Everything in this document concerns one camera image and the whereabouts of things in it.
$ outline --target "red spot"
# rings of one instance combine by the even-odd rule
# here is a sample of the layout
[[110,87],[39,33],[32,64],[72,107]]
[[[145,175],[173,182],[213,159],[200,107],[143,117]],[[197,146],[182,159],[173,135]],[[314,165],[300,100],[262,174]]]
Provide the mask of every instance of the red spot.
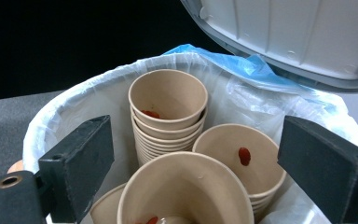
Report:
[[158,217],[152,217],[146,222],[146,224],[156,224],[157,222],[158,222]]
[[142,110],[142,113],[146,114],[147,116],[150,116],[155,119],[159,119],[159,113],[150,111],[150,110]]
[[238,156],[240,157],[242,165],[249,165],[249,162],[251,161],[251,152],[248,150],[248,148],[241,147],[238,151]]

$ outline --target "translucent plastic bag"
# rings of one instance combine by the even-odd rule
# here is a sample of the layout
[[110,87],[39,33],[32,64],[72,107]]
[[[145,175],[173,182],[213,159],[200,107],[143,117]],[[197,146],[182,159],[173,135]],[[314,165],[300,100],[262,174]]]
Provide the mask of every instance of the translucent plastic bag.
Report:
[[[190,45],[164,55],[120,66],[63,92],[44,106],[31,121],[24,138],[24,168],[38,170],[37,160],[85,120],[110,115],[115,161],[95,200],[129,180],[138,169],[131,128],[128,90],[138,76],[157,69],[185,71],[208,90],[209,112],[204,130],[221,123],[257,128],[277,144],[283,118],[292,115],[323,125],[358,146],[358,125],[343,100],[334,94],[302,87],[273,74],[258,56],[248,59],[215,54]],[[262,223],[322,223],[317,206],[291,180],[278,193]]]

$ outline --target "gray carpet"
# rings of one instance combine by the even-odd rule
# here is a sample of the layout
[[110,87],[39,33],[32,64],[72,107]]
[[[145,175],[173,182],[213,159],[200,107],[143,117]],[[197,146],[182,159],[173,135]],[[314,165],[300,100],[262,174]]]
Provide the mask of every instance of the gray carpet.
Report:
[[22,159],[22,140],[36,113],[61,91],[0,100],[0,175]]

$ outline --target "black background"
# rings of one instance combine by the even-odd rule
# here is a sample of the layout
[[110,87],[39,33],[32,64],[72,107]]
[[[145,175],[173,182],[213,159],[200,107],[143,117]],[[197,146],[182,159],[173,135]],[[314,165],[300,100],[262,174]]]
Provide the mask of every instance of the black background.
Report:
[[0,99],[66,90],[187,43],[227,53],[179,0],[0,1]]

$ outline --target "gray lid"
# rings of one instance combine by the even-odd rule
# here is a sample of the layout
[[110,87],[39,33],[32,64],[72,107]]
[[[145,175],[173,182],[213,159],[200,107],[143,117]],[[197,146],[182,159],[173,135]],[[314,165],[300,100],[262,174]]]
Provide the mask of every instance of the gray lid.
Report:
[[260,54],[276,74],[324,91],[358,92],[358,2],[182,0],[211,39]]

